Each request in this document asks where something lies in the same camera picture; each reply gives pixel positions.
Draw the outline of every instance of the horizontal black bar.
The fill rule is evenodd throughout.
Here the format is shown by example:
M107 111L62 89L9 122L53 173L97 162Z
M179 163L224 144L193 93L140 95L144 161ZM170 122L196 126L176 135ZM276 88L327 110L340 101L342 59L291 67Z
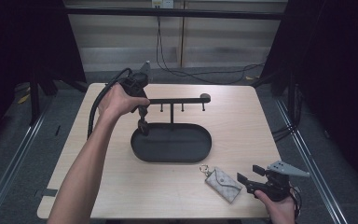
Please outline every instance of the horizontal black bar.
M202 104L211 102L211 98L175 98L175 99L149 99L151 105L167 104Z
M35 13L64 13L80 15L120 15L120 16L160 16L225 18L250 20L275 20L286 17L280 12L215 11L194 9L138 8L138 7L21 7L22 10Z

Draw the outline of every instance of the human arm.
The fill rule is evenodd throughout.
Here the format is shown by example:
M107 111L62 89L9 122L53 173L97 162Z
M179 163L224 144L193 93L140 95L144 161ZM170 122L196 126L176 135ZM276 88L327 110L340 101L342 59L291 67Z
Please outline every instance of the human arm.
M273 202L261 190L256 190L255 196L266 206L273 224L295 224L295 202L291 197Z
M98 105L100 116L94 130L69 169L48 217L48 223L89 223L103 174L110 136L118 119L145 98L130 97L119 84Z

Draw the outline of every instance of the gray carpet floor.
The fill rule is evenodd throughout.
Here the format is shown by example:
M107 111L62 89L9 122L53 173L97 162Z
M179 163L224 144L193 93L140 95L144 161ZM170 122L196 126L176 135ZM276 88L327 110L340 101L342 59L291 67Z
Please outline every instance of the gray carpet floor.
M227 68L191 68L188 73L209 71L226 72ZM242 73L205 74L196 78L171 75L159 69L153 70L150 83L183 83L183 84L212 84L201 79L207 79L214 84L228 83L239 80L233 85L248 85L260 74L262 67ZM87 79L92 82L106 82L115 73L89 73ZM59 91L53 96L44 122L31 147L25 156L20 170L11 184L6 198L0 206L0 223L45 223L37 217L36 210L40 198L34 196L38 189L44 189L51 177L55 164L75 120L76 113L84 98L84 93L73 90L62 83L57 83ZM256 89L260 103L272 131L284 126L282 116L276 104L276 98L269 91L269 85ZM0 177L6 170L23 136L29 128L31 105L27 101L18 105L17 100L23 95L16 92L16 100L7 111L0 131ZM42 94L42 104L48 97ZM343 159L334 140L325 137L324 128L316 116L304 105L299 130L303 135L313 159L316 160L328 186L341 206L348 223L358 223L358 174ZM297 151L296 144L289 135L277 143L283 161L300 169L307 170L303 159ZM292 177L295 186L302 189L303 208L298 223L334 223L324 201L311 178ZM123 223L167 223L169 220L125 220ZM104 220L93 220L92 223L104 223ZM226 220L182 220L181 223L227 223ZM242 221L245 224L266 223L265 220Z

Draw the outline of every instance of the human hand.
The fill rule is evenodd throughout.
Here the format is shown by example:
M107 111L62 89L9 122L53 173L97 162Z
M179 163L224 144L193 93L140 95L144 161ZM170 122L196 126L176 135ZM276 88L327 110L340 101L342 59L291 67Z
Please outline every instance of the human hand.
M291 197L273 202L261 190L256 190L255 196L266 206L273 224L295 224L295 202Z
M137 105L149 105L150 101L144 97L131 97L120 84L113 85L98 105L100 116L110 118L120 117L133 110Z

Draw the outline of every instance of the black tray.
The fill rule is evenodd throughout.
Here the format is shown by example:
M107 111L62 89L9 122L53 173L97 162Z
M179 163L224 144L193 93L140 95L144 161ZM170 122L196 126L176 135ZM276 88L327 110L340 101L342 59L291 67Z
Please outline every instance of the black tray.
M134 154L150 162L198 162L211 151L209 132L197 124L149 123L149 135L135 130L131 138Z

